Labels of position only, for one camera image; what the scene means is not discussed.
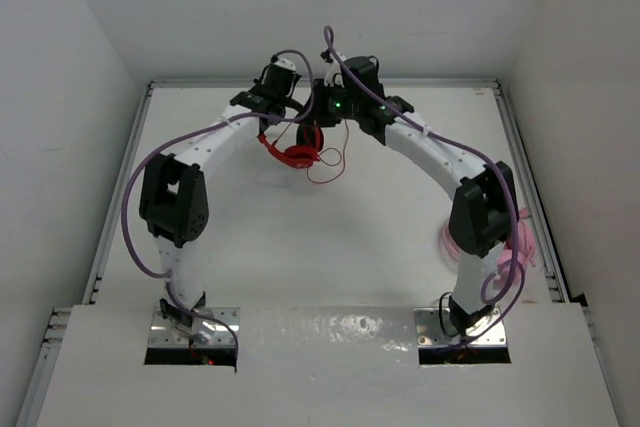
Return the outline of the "red black headphones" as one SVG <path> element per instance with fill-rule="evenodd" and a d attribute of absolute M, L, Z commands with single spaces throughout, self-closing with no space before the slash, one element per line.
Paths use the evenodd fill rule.
<path fill-rule="evenodd" d="M 264 133 L 257 137 L 267 152 L 282 164 L 294 169 L 308 169 L 320 160 L 324 147 L 324 134 L 317 125 L 301 124 L 296 133 L 296 144 L 280 150 L 278 139 L 269 141 Z"/>

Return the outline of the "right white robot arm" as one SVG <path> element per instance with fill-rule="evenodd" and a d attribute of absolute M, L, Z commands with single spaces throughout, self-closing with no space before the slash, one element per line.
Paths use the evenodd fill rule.
<path fill-rule="evenodd" d="M 450 198 L 447 230 L 459 254 L 449 315 L 456 334 L 466 334 L 491 313 L 518 274 L 519 217 L 511 168 L 436 133 L 409 102 L 386 95 L 375 57 L 325 51 L 322 58 L 328 69 L 313 87 L 313 110 L 321 125 L 356 122 L 363 133 L 413 162 Z"/>

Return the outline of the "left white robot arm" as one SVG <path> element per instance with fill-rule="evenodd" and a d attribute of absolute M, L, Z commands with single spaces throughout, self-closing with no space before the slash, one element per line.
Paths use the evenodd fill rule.
<path fill-rule="evenodd" d="M 299 78 L 291 60 L 272 57 L 254 86 L 233 97 L 214 124 L 180 137 L 190 144 L 179 153 L 162 147 L 140 169 L 139 215 L 159 251 L 161 270 L 154 276 L 165 285 L 160 310 L 193 337 L 203 326 L 229 328 L 206 307 L 193 253 L 209 220 L 207 181 L 240 147 L 285 120 Z"/>

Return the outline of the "pink headphones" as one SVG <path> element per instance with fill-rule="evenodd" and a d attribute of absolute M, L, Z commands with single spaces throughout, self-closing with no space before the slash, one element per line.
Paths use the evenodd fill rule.
<path fill-rule="evenodd" d="M 536 240 L 528 219 L 531 217 L 530 210 L 527 207 L 521 208 L 519 211 L 518 222 L 518 253 L 517 261 L 524 271 L 529 265 L 535 266 Z M 441 250 L 451 259 L 450 264 L 455 265 L 459 261 L 460 249 L 451 237 L 448 224 L 444 223 L 440 231 Z M 507 280 L 508 269 L 511 265 L 512 248 L 509 241 L 499 257 L 497 258 L 497 275 L 494 277 L 492 288 L 498 290 L 502 288 Z"/>

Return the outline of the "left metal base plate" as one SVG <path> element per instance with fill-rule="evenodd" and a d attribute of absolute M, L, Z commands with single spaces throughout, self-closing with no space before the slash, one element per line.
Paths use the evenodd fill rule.
<path fill-rule="evenodd" d="M 235 348 L 231 332 L 239 333 L 239 310 L 233 308 L 204 308 L 206 319 L 195 318 L 190 327 L 156 308 L 151 321 L 147 346 L 149 348 L 186 348 L 190 342 L 201 349 Z"/>

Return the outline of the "aluminium table frame rail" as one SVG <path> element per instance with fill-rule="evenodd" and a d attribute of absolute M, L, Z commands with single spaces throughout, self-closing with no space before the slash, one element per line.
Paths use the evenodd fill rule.
<path fill-rule="evenodd" d="M 347 169 L 314 186 L 251 144 L 215 180 L 208 300 L 239 310 L 237 368 L 144 361 L 160 287 L 131 262 L 112 204 L 81 304 L 51 318 L 22 426 L 580 426 L 616 421 L 591 336 L 565 299 L 515 118 L 493 81 L 395 81 L 447 135 L 505 158 L 538 260 L 506 319 L 507 364 L 421 365 L 413 310 L 452 274 L 448 203 L 353 131 Z"/>

